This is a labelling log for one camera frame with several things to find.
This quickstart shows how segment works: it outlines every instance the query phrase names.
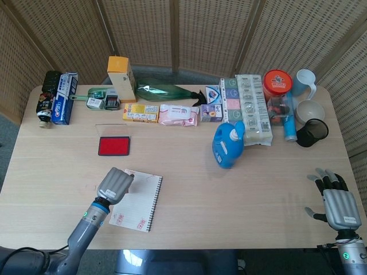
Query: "red ink pad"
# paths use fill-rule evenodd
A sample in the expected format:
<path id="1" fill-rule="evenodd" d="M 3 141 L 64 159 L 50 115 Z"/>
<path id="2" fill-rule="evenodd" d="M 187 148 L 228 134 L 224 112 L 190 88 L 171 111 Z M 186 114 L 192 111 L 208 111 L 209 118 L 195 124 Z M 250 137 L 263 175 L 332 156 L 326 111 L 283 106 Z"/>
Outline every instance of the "red ink pad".
<path id="1" fill-rule="evenodd" d="M 130 138 L 128 136 L 101 137 L 99 139 L 99 156 L 128 156 Z"/>

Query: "robot finger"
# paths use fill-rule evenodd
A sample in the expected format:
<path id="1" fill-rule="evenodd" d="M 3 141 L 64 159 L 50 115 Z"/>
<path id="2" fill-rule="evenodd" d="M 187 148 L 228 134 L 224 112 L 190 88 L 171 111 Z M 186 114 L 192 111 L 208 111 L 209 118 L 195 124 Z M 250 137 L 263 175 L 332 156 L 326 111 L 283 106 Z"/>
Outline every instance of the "robot finger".
<path id="1" fill-rule="evenodd" d="M 316 183 L 318 190 L 323 196 L 323 191 L 326 189 L 324 182 L 318 176 L 315 175 L 307 175 L 307 178 Z"/>
<path id="2" fill-rule="evenodd" d="M 340 184 L 337 176 L 335 176 L 334 172 L 332 172 L 332 170 L 330 169 L 326 169 L 325 172 L 328 174 L 333 188 L 337 190 L 342 190 L 342 185 Z"/>
<path id="3" fill-rule="evenodd" d="M 312 211 L 312 209 L 310 209 L 309 207 L 305 207 L 304 210 L 306 211 L 306 213 L 314 218 L 314 219 L 318 219 L 319 221 L 323 221 L 323 222 L 327 222 L 327 218 L 325 214 L 319 214 L 319 213 L 315 213 Z"/>
<path id="4" fill-rule="evenodd" d="M 316 168 L 316 172 L 321 176 L 326 189 L 333 189 L 329 175 L 321 168 Z"/>
<path id="5" fill-rule="evenodd" d="M 341 176 L 339 176 L 338 174 L 335 174 L 335 176 L 338 178 L 338 181 L 339 181 L 339 182 L 340 182 L 340 184 L 341 184 L 341 190 L 349 191 L 349 190 L 348 190 L 348 187 L 347 187 L 347 185 L 346 185 L 346 183 L 345 183 L 345 181 L 344 181 L 344 179 L 343 179 Z"/>

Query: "black mesh cup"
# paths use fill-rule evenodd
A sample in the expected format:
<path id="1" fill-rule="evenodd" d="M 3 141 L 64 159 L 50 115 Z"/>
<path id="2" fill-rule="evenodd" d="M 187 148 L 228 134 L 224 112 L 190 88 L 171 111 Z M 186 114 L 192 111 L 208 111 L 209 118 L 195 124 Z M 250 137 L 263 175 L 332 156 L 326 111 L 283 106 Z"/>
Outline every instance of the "black mesh cup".
<path id="1" fill-rule="evenodd" d="M 319 119 L 310 119 L 297 131 L 297 143 L 302 147 L 311 147 L 329 134 L 329 128 Z"/>

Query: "white paper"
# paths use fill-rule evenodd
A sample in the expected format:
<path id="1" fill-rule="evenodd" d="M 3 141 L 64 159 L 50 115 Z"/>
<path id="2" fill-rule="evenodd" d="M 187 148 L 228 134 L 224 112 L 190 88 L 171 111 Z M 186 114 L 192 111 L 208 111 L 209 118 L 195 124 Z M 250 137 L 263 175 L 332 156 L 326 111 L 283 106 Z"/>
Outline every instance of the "white paper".
<path id="1" fill-rule="evenodd" d="M 134 180 L 128 193 L 115 205 L 110 219 L 111 225 L 149 232 L 162 177 L 133 170 Z"/>

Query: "woven wall panel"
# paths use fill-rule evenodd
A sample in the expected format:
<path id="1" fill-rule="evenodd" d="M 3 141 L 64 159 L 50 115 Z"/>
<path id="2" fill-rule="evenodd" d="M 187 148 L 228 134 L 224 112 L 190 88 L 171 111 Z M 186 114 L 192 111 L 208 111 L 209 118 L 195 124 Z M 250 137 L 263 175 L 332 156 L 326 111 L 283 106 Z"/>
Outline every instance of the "woven wall panel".
<path id="1" fill-rule="evenodd" d="M 354 0 L 267 1 L 240 72 L 315 69 L 366 7 Z"/>
<path id="2" fill-rule="evenodd" d="M 253 2 L 180 0 L 180 68 L 229 76 Z"/>
<path id="3" fill-rule="evenodd" d="M 11 2 L 62 71 L 77 71 L 81 84 L 107 77 L 110 49 L 92 1 Z"/>
<path id="4" fill-rule="evenodd" d="M 363 208 L 367 215 L 367 158 L 351 160 L 354 178 L 362 199 Z"/>
<path id="5" fill-rule="evenodd" d="M 102 0 L 121 56 L 132 64 L 171 66 L 169 0 Z"/>
<path id="6" fill-rule="evenodd" d="M 330 92 L 347 151 L 367 150 L 367 32 L 319 84 Z"/>
<path id="7" fill-rule="evenodd" d="M 50 68 L 1 9 L 0 60 L 0 112 L 13 122 L 20 123 L 29 93 L 34 87 L 42 85 Z"/>

